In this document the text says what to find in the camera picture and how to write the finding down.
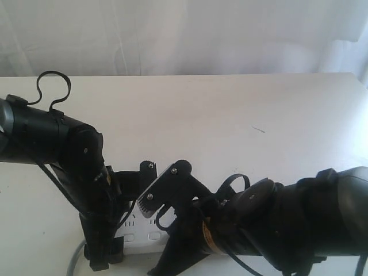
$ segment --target gray cable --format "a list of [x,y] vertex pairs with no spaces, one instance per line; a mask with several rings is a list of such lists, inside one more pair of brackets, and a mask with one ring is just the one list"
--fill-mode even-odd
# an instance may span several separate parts
[[74,269],[75,265],[79,258],[79,253],[82,250],[83,246],[85,246],[86,241],[82,240],[82,242],[76,247],[73,256],[71,257],[68,265],[67,275],[66,276],[73,276],[74,275]]

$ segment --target white table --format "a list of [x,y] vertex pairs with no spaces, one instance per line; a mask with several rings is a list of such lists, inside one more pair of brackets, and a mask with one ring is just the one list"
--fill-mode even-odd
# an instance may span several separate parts
[[[36,99],[35,81],[0,78],[0,97]],[[368,166],[368,94],[352,74],[75,77],[72,87],[55,108],[103,133],[106,164],[116,171],[149,159],[160,172],[187,159],[215,191],[235,172],[292,184],[329,167]],[[43,109],[66,89],[56,77],[41,88]],[[77,212],[36,166],[0,164],[0,180],[0,274],[64,275],[83,238]],[[130,255],[98,273],[82,258],[75,275],[145,275],[158,257]],[[262,258],[243,259],[264,275],[280,275]],[[311,275],[353,275],[356,261],[330,258]],[[229,271],[248,275],[226,256],[183,275]]]

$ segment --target white curtain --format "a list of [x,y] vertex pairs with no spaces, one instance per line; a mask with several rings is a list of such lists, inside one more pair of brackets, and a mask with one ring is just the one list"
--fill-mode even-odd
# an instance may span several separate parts
[[0,0],[0,75],[353,72],[367,0]]

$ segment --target robotic arm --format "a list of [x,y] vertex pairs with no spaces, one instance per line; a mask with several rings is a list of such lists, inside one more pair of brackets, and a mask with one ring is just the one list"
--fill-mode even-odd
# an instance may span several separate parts
[[[58,74],[68,84],[62,73]],[[113,172],[102,156],[103,138],[93,126],[67,117],[52,108],[35,109],[25,99],[8,95],[0,99],[0,161],[37,164],[79,211],[86,238],[86,256],[94,271],[122,261],[124,238],[114,238],[132,210],[135,199],[157,177],[156,167],[145,161],[137,172]],[[49,164],[55,176],[48,171]]]
[[[261,255],[284,275],[299,276],[328,256],[366,260],[367,167],[328,169],[289,186],[267,178],[250,186],[235,174],[215,194],[190,173],[189,162],[177,161],[138,199],[146,217],[161,208],[158,227],[168,207],[177,216],[165,229],[170,238],[150,275],[176,276],[210,254],[228,254],[257,276],[236,255]],[[245,191],[235,193],[231,182],[238,177]]]
[[[30,105],[41,100],[39,80],[47,74],[64,78],[68,94],[43,111]],[[13,95],[0,99],[0,162],[36,164],[50,177],[79,211],[94,271],[122,261],[124,238],[114,237],[137,199],[145,217],[159,210],[156,225],[170,235],[151,275],[175,276],[210,254],[228,254],[257,276],[237,255],[264,256],[284,275],[300,276],[328,256],[360,255],[356,275],[362,275],[368,255],[368,168],[329,169],[290,186],[269,179],[250,186],[245,175],[236,174],[214,194],[191,175],[185,160],[158,178],[150,161],[139,171],[114,172],[104,164],[102,134],[53,108],[69,96],[69,78],[44,72],[37,89],[36,102]],[[231,182],[238,177],[245,189],[235,193]],[[170,207],[177,218],[165,228],[159,219]]]

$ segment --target white power strip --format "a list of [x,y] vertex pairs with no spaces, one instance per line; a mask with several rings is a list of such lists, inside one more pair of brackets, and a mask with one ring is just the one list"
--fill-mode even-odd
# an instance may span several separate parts
[[[136,205],[116,237],[124,236],[124,254],[142,254],[162,252],[168,240],[168,234],[156,225],[156,214],[151,218],[143,217]],[[160,224],[169,226],[175,219],[174,211],[169,211],[160,219]]]

